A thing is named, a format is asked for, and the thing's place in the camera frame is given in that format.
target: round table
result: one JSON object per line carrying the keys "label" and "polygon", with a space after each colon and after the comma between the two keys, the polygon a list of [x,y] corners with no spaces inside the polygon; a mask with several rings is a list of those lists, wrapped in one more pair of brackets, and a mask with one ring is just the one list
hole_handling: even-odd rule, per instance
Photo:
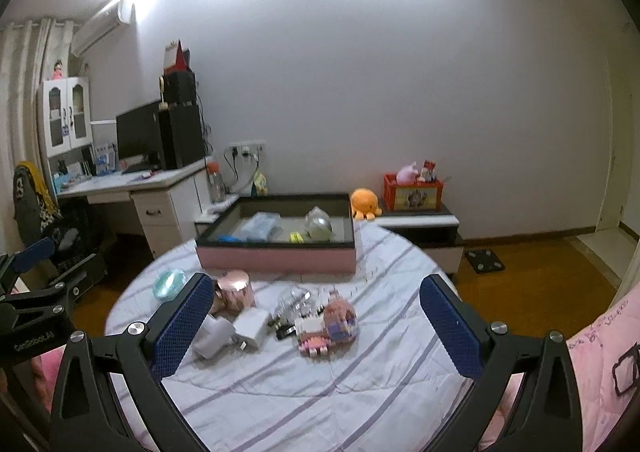
{"label": "round table", "polygon": [[[228,346],[210,360],[187,351],[162,385],[211,451],[422,450],[452,414],[470,382],[460,376],[420,308],[422,279],[437,265],[406,239],[368,222],[354,224],[356,273],[250,273],[258,307],[272,311],[293,283],[326,299],[336,288],[354,305],[359,333],[329,357],[310,358],[294,338],[269,335],[259,350]],[[147,267],[113,306],[106,334],[148,321],[163,270],[202,270],[194,241]],[[133,432],[157,450],[123,378],[114,387]]]}

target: wall socket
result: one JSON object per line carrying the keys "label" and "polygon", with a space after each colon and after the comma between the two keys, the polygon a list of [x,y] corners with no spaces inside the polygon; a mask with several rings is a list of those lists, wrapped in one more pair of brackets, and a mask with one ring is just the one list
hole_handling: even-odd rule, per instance
{"label": "wall socket", "polygon": [[230,143],[229,149],[238,151],[238,156],[260,154],[264,152],[264,140],[249,140],[247,142]]}

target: metal screw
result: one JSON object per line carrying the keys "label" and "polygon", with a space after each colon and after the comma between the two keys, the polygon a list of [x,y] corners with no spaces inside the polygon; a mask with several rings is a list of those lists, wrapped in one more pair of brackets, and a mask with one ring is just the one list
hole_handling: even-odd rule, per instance
{"label": "metal screw", "polygon": [[134,322],[133,324],[130,324],[129,327],[127,328],[127,332],[130,335],[140,335],[140,333],[142,333],[145,330],[145,325],[142,322]]}
{"label": "metal screw", "polygon": [[84,332],[83,331],[74,331],[73,333],[71,333],[71,336],[69,337],[69,340],[71,340],[71,342],[79,342],[83,338],[84,338]]}
{"label": "metal screw", "polygon": [[491,323],[491,331],[497,335],[506,335],[508,330],[509,327],[504,322],[497,320]]}
{"label": "metal screw", "polygon": [[562,336],[562,333],[560,333],[559,331],[551,331],[549,332],[549,338],[551,340],[553,340],[554,342],[560,343],[562,342],[562,340],[564,340],[564,337]]}

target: computer monitor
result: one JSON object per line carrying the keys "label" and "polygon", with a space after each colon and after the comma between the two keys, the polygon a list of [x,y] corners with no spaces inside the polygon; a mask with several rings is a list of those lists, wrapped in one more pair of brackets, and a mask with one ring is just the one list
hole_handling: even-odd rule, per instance
{"label": "computer monitor", "polygon": [[116,116],[118,158],[142,155],[143,163],[134,167],[137,171],[160,167],[160,135],[154,120],[159,105],[156,100]]}

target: open box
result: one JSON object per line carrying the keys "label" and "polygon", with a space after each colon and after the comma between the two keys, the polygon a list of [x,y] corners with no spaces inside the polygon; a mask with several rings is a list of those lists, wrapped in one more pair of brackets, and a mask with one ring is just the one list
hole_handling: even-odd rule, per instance
{"label": "open box", "polygon": [[[320,207],[331,218],[330,241],[291,243],[289,234],[305,236],[305,216]],[[280,227],[265,242],[219,241],[231,236],[258,212],[280,214]],[[248,272],[354,273],[356,248],[348,194],[293,194],[240,197],[196,241],[204,269]]]}

